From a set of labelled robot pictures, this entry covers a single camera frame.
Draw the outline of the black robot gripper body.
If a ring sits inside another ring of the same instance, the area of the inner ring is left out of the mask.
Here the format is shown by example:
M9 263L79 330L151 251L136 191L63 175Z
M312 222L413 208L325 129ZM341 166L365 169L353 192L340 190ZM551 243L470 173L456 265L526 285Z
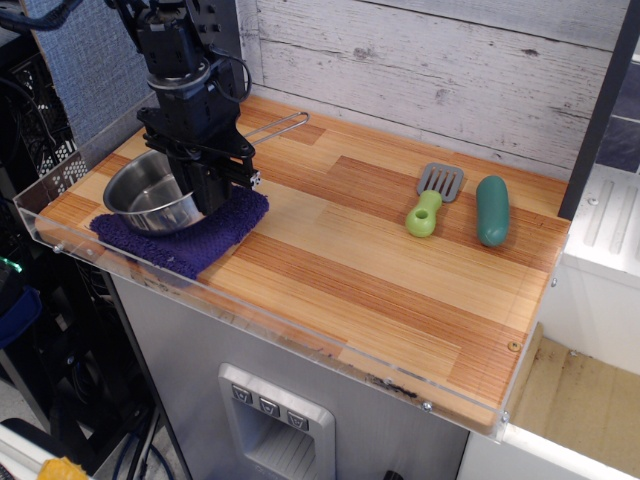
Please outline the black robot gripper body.
M239 104L205 83L183 89L156 89L159 106L137 117L147 144L175 163L176 178L186 188L221 179L246 188L260 184L253 166L255 149L237 129Z

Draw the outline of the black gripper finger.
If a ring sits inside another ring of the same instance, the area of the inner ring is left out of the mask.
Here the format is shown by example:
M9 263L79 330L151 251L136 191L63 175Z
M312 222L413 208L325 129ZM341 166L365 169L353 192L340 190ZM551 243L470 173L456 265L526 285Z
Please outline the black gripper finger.
M208 165L169 157L169 166L180 191L190 194L203 215L212 215L231 196L231 183Z

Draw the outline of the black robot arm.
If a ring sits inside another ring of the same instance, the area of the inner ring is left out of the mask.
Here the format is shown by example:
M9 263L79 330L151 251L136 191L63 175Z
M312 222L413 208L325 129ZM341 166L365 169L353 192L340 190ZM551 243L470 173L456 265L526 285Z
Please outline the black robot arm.
M234 185L253 188L255 149L239 133L252 79L233 1L112 1L148 69L158 105L141 109L147 145L163 154L182 193L210 215Z

